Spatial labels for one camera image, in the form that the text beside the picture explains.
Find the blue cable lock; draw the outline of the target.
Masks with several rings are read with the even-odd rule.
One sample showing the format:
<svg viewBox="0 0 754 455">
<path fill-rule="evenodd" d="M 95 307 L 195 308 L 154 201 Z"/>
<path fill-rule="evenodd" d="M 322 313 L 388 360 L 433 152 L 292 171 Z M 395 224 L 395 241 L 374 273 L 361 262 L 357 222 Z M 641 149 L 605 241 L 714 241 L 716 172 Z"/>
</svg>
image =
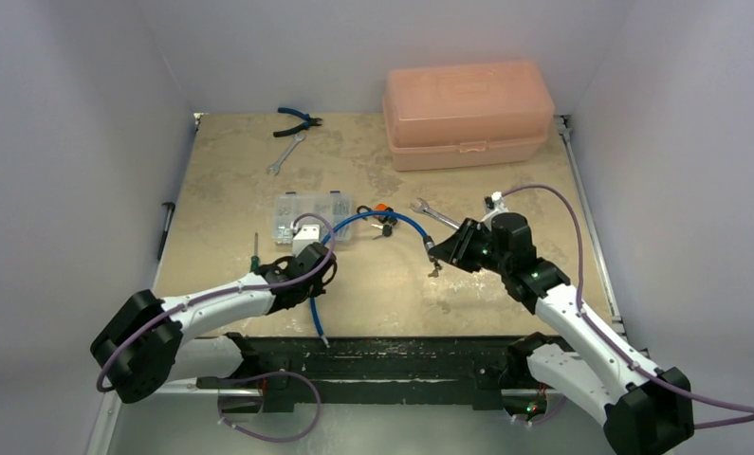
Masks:
<svg viewBox="0 0 754 455">
<path fill-rule="evenodd" d="M 336 225 L 334 225 L 331 229 L 331 232 L 327 233 L 326 236 L 322 239 L 322 243 L 326 244 L 330 240 L 335 240 L 337 232 L 339 230 L 342 230 L 343 228 L 348 227 L 350 224 L 353 224 L 357 220 L 368 219 L 368 218 L 377 219 L 380 216 L 387 217 L 388 219 L 393 218 L 400 222 L 404 222 L 408 224 L 412 229 L 414 229 L 419 234 L 422 240 L 422 244 L 426 250 L 429 250 L 431 248 L 430 245 L 434 244 L 434 241 L 432 240 L 432 236 L 414 219 L 412 219 L 411 217 L 405 214 L 398 213 L 395 211 L 390 211 L 390 210 L 366 210 L 361 213 L 353 214 L 349 216 L 348 218 L 340 221 Z M 309 299 L 309 308 L 310 308 L 310 313 L 312 316 L 312 320 L 313 320 L 313 324 L 314 324 L 317 336 L 322 342 L 323 346 L 325 348 L 329 348 L 330 342 L 322 328 L 321 317 L 318 312 L 315 298 Z"/>
</svg>

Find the orange black padlock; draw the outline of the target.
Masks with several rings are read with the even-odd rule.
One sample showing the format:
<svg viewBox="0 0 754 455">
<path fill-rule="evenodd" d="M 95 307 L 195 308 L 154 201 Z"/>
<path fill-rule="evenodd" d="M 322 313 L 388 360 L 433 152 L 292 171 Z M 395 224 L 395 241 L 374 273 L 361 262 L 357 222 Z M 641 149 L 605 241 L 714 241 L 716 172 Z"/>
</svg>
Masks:
<svg viewBox="0 0 754 455">
<path fill-rule="evenodd" d="M 365 206 L 365 205 L 360 205 L 360 206 L 357 207 L 357 214 L 360 214 L 360 213 L 363 213 L 363 212 L 376 212 L 377 215 L 372 215 L 372 218 L 374 218 L 375 220 L 379 216 L 391 216 L 391 217 L 394 217 L 393 215 L 388 215 L 388 212 L 393 212 L 393 211 L 394 211 L 394 209 L 392 207 L 390 207 L 390 206 L 388 206 L 386 204 L 383 204 L 383 203 L 379 203 L 379 204 L 377 204 L 373 208 L 369 207 L 369 206 Z"/>
</svg>

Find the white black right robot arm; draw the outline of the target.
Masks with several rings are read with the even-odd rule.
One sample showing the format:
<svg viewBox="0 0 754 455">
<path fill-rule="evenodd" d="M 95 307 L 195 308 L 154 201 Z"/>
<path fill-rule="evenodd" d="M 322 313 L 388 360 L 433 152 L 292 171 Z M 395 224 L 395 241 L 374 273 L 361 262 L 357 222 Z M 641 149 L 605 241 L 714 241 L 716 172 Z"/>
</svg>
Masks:
<svg viewBox="0 0 754 455">
<path fill-rule="evenodd" d="M 614 332 L 583 302 L 578 289 L 540 257 L 527 220 L 500 213 L 488 223 L 466 219 L 429 255 L 469 273 L 489 270 L 507 294 L 554 329 L 571 353 L 535 336 L 507 360 L 516 384 L 554 387 L 589 414 L 616 454 L 664 454 L 693 436 L 688 378 L 661 369 Z"/>
</svg>

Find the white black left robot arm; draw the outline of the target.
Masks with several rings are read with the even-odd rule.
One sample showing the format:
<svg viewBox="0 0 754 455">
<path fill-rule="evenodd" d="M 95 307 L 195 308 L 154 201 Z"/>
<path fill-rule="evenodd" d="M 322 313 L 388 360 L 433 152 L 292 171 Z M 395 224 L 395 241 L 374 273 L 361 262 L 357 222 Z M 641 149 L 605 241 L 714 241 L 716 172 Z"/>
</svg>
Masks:
<svg viewBox="0 0 754 455">
<path fill-rule="evenodd" d="M 332 247 L 313 242 L 235 281 L 191 295 L 133 294 L 92 341 L 96 388 L 136 403 L 169 382 L 177 354 L 211 330 L 287 310 L 325 291 L 337 272 Z"/>
</svg>

